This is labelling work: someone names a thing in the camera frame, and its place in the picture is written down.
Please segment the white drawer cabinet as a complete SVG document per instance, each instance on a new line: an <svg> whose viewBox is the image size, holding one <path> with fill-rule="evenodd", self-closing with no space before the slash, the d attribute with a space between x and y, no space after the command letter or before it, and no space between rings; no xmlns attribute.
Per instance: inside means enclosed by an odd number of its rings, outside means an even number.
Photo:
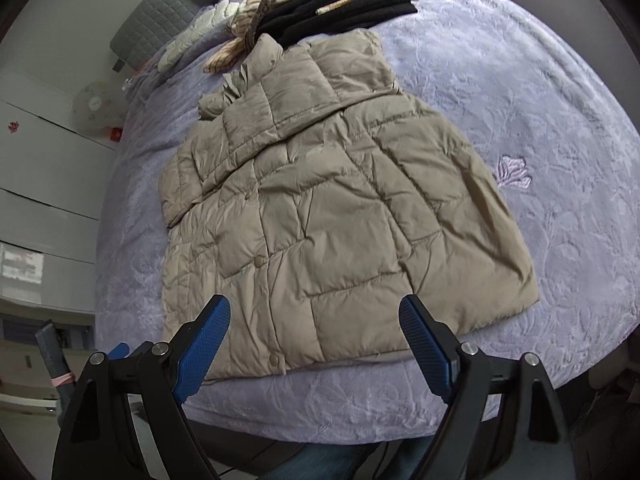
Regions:
<svg viewBox="0 0 640 480"><path fill-rule="evenodd" d="M93 314L96 243L115 144L72 124L65 94L1 72L1 296Z"/></svg>

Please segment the black folded garment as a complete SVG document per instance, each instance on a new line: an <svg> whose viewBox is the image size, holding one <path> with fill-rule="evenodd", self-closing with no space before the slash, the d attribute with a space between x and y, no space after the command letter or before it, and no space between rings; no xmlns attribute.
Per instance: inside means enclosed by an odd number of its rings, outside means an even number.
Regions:
<svg viewBox="0 0 640 480"><path fill-rule="evenodd" d="M352 0L324 10L340 0L288 0L278 3L255 26L254 37L271 36L282 47L319 34L335 35L413 14L416 0Z"/></svg>

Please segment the lavender embossed bed blanket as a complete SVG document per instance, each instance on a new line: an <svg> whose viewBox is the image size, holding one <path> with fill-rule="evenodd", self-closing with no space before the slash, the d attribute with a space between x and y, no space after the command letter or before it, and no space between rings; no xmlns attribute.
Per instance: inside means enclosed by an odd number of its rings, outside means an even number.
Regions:
<svg viewBox="0 0 640 480"><path fill-rule="evenodd" d="M478 330L492 356L540 356L563 385L639 323L639 136L590 66L510 0L419 0L378 26L401 87L450 119L497 177L532 253L540 299ZM219 25L167 72L149 64L107 185L96 248L96 345L160 340L167 234L158 179L219 78L206 58ZM425 437L445 408L413 360L204 385L196 422L290 442L357 444Z"/></svg>

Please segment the grey quilted headboard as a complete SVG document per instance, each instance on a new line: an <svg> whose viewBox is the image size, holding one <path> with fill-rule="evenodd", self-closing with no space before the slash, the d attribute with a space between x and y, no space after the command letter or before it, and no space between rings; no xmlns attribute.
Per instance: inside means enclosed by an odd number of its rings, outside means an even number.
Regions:
<svg viewBox="0 0 640 480"><path fill-rule="evenodd" d="M110 42L117 58L112 71L120 73L125 66L140 70L203 6L206 0L141 0Z"/></svg>

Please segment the white desk fan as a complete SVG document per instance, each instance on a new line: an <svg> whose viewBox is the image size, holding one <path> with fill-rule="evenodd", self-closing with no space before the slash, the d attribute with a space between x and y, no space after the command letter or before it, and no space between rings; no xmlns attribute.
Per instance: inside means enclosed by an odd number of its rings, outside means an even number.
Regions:
<svg viewBox="0 0 640 480"><path fill-rule="evenodd" d="M73 124L79 130L122 128L127 103L122 90L103 81L87 84L74 97Z"/></svg>

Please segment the white fluffy pillow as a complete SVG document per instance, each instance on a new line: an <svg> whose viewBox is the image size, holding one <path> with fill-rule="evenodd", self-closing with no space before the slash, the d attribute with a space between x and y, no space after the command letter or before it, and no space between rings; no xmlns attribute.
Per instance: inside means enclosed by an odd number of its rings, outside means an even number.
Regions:
<svg viewBox="0 0 640 480"><path fill-rule="evenodd" d="M168 44L157 63L158 71L163 73L174 66L186 51L200 41L208 32L228 20L228 18L232 18L239 6L237 2L220 0L198 14L192 23Z"/></svg>

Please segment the beige quilted puffer jacket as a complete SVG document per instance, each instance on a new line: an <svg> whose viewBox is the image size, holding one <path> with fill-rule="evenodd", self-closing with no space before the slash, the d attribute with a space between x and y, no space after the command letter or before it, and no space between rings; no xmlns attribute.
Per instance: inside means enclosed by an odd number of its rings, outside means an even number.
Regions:
<svg viewBox="0 0 640 480"><path fill-rule="evenodd" d="M400 360L409 294L458 335L539 297L484 160L399 87L365 29L290 48L260 37L202 97L160 202L164 335L230 302L210 380Z"/></svg>

